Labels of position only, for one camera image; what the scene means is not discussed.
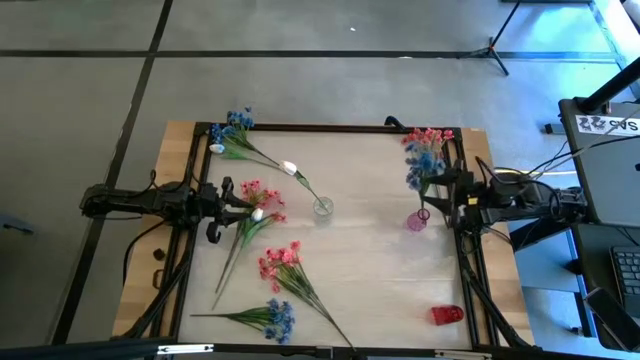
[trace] sticker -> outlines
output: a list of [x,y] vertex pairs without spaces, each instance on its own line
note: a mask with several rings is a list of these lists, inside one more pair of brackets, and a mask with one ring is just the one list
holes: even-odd
[[640,135],[640,119],[630,118],[621,123],[625,118],[612,116],[576,115],[578,131],[586,134],[604,134],[616,127],[609,135],[636,136]]

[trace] white flower bud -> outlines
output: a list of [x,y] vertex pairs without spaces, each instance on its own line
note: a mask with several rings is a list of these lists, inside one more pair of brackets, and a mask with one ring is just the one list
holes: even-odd
[[222,144],[211,144],[209,145],[209,150],[211,150],[214,154],[222,154],[224,152],[224,145]]
[[262,214],[264,213],[264,211],[262,211],[262,209],[260,208],[256,208],[255,210],[253,210],[253,213],[251,213],[251,220],[258,222],[260,220],[262,220]]
[[288,162],[288,161],[281,161],[280,162],[280,169],[282,169],[282,171],[286,172],[287,174],[293,176],[295,175],[295,173],[298,172],[298,168],[296,167],[296,164]]

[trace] concrete floor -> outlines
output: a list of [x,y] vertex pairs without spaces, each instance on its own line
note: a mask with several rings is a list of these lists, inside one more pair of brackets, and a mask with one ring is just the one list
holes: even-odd
[[[621,55],[634,58],[640,39],[619,17],[619,3],[596,4]],[[0,2],[0,51],[147,50],[162,5]],[[183,0],[173,4],[160,49],[472,50],[486,45],[511,6],[497,0]],[[611,51],[586,5],[522,5],[498,48]],[[146,185],[167,121],[220,121],[244,105],[252,105],[261,122],[381,124],[393,114],[406,125],[485,128],[495,164],[530,169],[565,140],[539,130],[556,120],[557,101],[588,95],[619,71],[612,60],[532,57],[506,60],[509,77],[492,60],[157,59],[118,186]],[[0,231],[1,347],[48,341],[88,223],[78,203],[86,187],[104,179],[143,61],[0,57],[0,213],[37,228],[34,236]],[[625,91],[618,100],[634,98]],[[106,227],[71,341],[110,335],[124,248],[136,229],[135,222]],[[528,306],[546,299],[530,309],[534,335],[544,348],[578,352],[579,341],[539,335],[553,324],[544,316],[572,306],[555,291],[569,290],[570,277],[549,285],[530,271],[536,256],[555,251],[548,246],[518,254],[523,285],[554,290],[525,292]],[[618,357],[596,345],[588,348],[592,355]]]

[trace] wooden board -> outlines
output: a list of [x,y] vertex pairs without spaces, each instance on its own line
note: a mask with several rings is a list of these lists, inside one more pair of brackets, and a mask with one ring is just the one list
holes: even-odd
[[264,230],[243,250],[213,312],[214,289],[235,230],[223,233],[219,244],[209,243],[204,231],[198,233],[179,341],[275,344],[227,319],[191,316],[243,311],[275,296],[295,309],[291,345],[348,346],[308,305],[287,291],[274,295],[260,279],[257,259],[265,248],[300,240],[305,272],[356,348],[471,348],[466,322],[438,327],[427,317],[436,305],[464,308],[464,299],[453,231],[442,214],[429,206],[426,229],[411,232],[405,227],[420,201],[405,183],[402,136],[254,132],[250,137],[274,159],[298,164],[314,190],[333,199],[334,213],[330,221],[318,221],[313,196],[291,176],[249,161],[214,157],[208,181],[220,183],[231,176],[239,189],[242,181],[261,179],[282,192],[288,222]]
[[[158,183],[181,179],[191,144],[193,127],[194,123],[192,122],[169,122],[156,165]],[[491,164],[485,132],[478,129],[463,129],[462,133],[466,158],[473,159],[477,155]],[[475,163],[469,163],[469,167],[474,171],[477,170],[475,166]],[[152,225],[154,220],[145,219],[141,230]],[[506,233],[504,224],[498,224],[495,228]],[[140,240],[134,248],[129,267],[129,278],[114,324],[114,335],[128,330],[157,294],[157,290],[151,285],[151,279],[153,272],[163,268],[164,263],[153,259],[151,252],[156,248],[166,250],[169,234],[168,228],[160,228]],[[494,301],[518,333],[533,344],[533,336],[511,247],[499,237],[487,234],[483,236],[483,250]],[[477,304],[477,309],[482,311],[482,305]],[[484,317],[478,316],[479,325],[482,325],[483,321]],[[484,339],[482,343],[488,343],[488,336],[483,329],[484,327],[480,326],[481,339]]]

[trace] white table surface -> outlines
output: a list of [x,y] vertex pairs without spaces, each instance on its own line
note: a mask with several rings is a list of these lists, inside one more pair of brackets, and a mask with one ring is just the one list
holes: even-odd
[[[318,222],[314,198],[293,177],[253,162],[214,156],[209,181],[221,184],[224,176],[231,176],[240,195],[243,181],[260,178],[282,192],[288,216],[286,224],[263,230],[244,249],[215,313],[243,311],[276,297],[294,306],[291,345],[347,346],[315,310],[286,290],[273,294],[269,282],[260,279],[257,260],[266,247],[300,240],[309,279],[356,348],[470,349],[466,320],[446,326],[427,320],[431,306],[464,309],[464,300],[453,232],[443,216],[428,207],[431,218],[425,230],[412,233],[404,224],[419,200],[405,183],[408,165],[401,136],[254,132],[250,139],[277,161],[297,164],[316,193],[334,201],[335,211],[328,223]],[[205,220],[196,236],[179,340],[275,344],[227,319],[190,316],[211,313],[235,233],[235,228],[223,229],[219,244],[211,244],[206,226]]]

